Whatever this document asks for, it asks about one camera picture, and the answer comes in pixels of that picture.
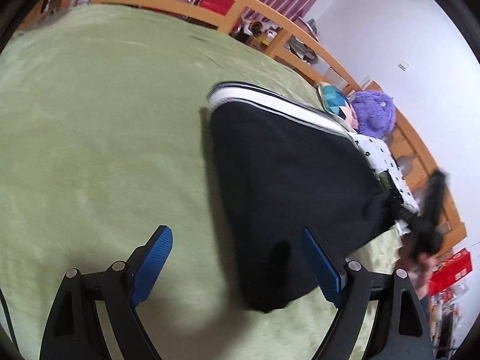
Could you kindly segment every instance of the geometric pattern pillow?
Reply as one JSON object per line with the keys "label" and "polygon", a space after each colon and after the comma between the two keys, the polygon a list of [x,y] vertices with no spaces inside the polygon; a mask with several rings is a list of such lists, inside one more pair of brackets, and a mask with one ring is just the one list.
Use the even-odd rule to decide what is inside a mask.
{"label": "geometric pattern pillow", "polygon": [[348,131],[358,132],[357,114],[346,96],[327,82],[319,82],[317,91],[325,111]]}

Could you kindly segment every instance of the blue rubber tip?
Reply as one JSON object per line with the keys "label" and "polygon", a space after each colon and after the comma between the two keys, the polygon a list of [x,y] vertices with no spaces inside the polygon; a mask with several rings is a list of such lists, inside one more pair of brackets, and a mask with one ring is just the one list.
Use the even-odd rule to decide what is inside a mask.
{"label": "blue rubber tip", "polygon": [[134,307],[148,299],[172,246],[172,231],[165,227],[133,277],[130,302]]}
{"label": "blue rubber tip", "polygon": [[300,238],[300,246],[303,255],[317,279],[318,286],[323,292],[323,296],[339,309],[342,307],[343,301],[343,288],[340,274],[334,268],[332,262],[323,252],[314,235],[308,230],[308,228],[303,229]]}

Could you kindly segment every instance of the metal screw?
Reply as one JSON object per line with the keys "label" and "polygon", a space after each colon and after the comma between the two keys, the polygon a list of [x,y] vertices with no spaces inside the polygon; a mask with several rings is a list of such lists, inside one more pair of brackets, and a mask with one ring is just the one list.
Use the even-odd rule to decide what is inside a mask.
{"label": "metal screw", "polygon": [[75,268],[71,268],[67,271],[65,276],[67,276],[69,279],[74,278],[77,275],[78,271]]}
{"label": "metal screw", "polygon": [[125,268],[125,263],[123,261],[114,262],[112,265],[112,269],[115,272],[121,271],[123,268]]}
{"label": "metal screw", "polygon": [[402,268],[397,269],[397,272],[396,272],[396,273],[397,273],[397,276],[398,276],[399,278],[402,278],[402,279],[405,279],[405,278],[408,276],[408,274],[407,274],[407,272],[405,271],[405,269],[402,269]]}
{"label": "metal screw", "polygon": [[352,271],[359,271],[360,269],[362,269],[362,264],[360,264],[358,261],[350,261],[349,268]]}

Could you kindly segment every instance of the purple plush toy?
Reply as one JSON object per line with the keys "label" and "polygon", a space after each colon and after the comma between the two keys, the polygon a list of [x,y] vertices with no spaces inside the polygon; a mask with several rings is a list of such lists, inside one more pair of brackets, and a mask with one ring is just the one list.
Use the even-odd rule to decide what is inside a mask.
{"label": "purple plush toy", "polygon": [[358,119],[358,132],[380,139],[393,130],[395,107],[393,99],[383,92],[357,92],[350,101]]}

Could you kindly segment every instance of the green blanket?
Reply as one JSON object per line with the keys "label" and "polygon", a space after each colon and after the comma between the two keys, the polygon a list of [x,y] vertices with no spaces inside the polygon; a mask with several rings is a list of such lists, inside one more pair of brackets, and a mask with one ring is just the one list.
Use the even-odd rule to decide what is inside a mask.
{"label": "green blanket", "polygon": [[[319,290],[270,314],[242,306],[206,118],[221,80],[320,106],[306,81],[258,51],[128,7],[58,13],[0,55],[0,286],[27,360],[38,359],[64,273],[126,259],[160,224],[173,250],[137,310],[164,359],[315,352],[335,315]],[[357,258],[387,272],[396,247],[389,232]],[[355,359],[373,309],[365,321]]]}

